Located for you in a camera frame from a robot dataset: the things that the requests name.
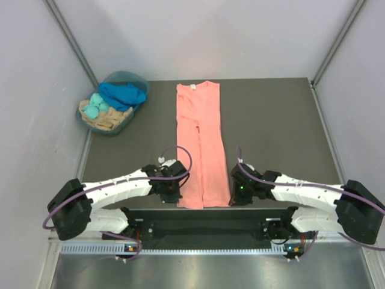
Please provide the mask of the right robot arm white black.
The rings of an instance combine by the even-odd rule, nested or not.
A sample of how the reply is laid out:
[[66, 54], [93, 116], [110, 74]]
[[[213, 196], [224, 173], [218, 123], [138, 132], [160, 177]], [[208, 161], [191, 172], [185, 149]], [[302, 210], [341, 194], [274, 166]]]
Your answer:
[[254, 197], [294, 203], [278, 220], [261, 223], [266, 237], [288, 239], [324, 231], [365, 245], [376, 243], [384, 205], [360, 182], [322, 185], [269, 170], [260, 174], [248, 164], [236, 165], [230, 175], [234, 205], [248, 205]]

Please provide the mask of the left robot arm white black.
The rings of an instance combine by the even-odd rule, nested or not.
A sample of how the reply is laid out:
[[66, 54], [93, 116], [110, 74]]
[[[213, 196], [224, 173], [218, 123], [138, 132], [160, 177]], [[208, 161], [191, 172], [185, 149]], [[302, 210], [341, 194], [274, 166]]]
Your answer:
[[135, 235], [136, 224], [127, 208], [110, 206], [134, 197], [157, 194], [165, 203], [181, 198], [180, 186], [189, 178], [190, 169], [178, 160], [160, 166], [146, 165], [132, 173], [99, 182], [67, 181], [48, 203], [49, 218], [58, 238], [71, 240], [85, 232], [109, 232], [128, 239]]

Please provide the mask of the pink t shirt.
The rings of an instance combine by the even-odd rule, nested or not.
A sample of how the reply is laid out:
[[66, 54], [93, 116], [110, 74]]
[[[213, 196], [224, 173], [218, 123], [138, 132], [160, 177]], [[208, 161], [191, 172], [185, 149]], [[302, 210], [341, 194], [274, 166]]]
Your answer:
[[184, 166], [192, 160], [189, 180], [180, 189], [180, 208], [228, 207], [230, 188], [221, 136], [220, 85], [205, 81], [176, 86], [177, 153]]

